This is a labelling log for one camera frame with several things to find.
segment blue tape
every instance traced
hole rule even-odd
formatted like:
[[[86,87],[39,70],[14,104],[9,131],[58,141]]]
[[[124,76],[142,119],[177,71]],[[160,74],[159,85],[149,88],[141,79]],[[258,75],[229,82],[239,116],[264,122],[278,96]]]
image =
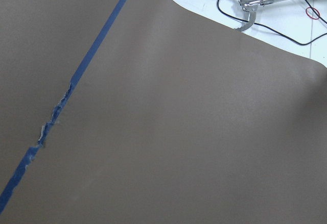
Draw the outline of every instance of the blue tape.
[[[111,28],[113,22],[117,18],[118,14],[119,14],[120,10],[122,9],[122,7],[124,6],[125,2],[126,2],[126,0],[119,0],[118,1],[118,3],[115,6],[113,12],[109,16],[108,20],[106,21],[106,23],[102,27],[101,31],[99,32],[97,38],[93,42],[91,48],[86,53],[86,55],[83,58],[82,62],[80,63],[77,70],[73,74],[73,76],[71,78],[71,83],[70,83],[69,89],[65,93],[65,96],[61,99],[59,104],[54,107],[53,113],[52,113],[52,116],[51,116],[51,120],[49,122],[47,122],[42,127],[41,136],[40,136],[40,139],[37,141],[37,145],[33,146],[33,147],[30,147],[27,150],[27,152],[25,153],[24,157],[21,159],[21,161],[20,161],[17,169],[15,170],[13,176],[11,177],[11,179],[7,183],[5,189],[3,190],[2,194],[0,195],[0,214],[5,209],[8,201],[10,200],[10,197],[13,194],[13,191],[14,191],[15,187],[19,184],[21,178],[24,176],[24,174],[26,172],[26,169],[27,169],[27,166],[30,165],[30,163],[35,158],[35,156],[36,156],[37,152],[39,151],[39,149],[43,146],[44,141],[45,141],[50,129],[55,124],[58,116],[60,115],[60,113],[62,111],[62,109],[64,108],[64,106],[68,102],[68,99],[72,95],[73,90],[75,89],[75,87],[77,86],[77,84],[80,81],[81,77],[83,76],[85,70],[87,69],[87,67],[90,64],[92,58],[96,54],[98,48],[100,47],[102,41],[106,37],[109,29]]]

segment red ring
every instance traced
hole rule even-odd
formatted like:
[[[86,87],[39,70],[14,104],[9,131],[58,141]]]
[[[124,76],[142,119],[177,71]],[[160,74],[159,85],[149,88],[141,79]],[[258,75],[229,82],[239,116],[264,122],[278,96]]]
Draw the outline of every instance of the red ring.
[[[311,15],[308,13],[308,10],[309,10],[309,9],[311,9],[311,7],[306,8],[306,14],[307,14],[307,16],[310,17],[310,18],[313,19],[313,20],[318,20],[319,17],[320,17],[320,12],[319,12],[316,8],[312,7],[312,9],[314,9],[314,10],[318,13],[318,17],[315,18],[315,17],[311,16]]]

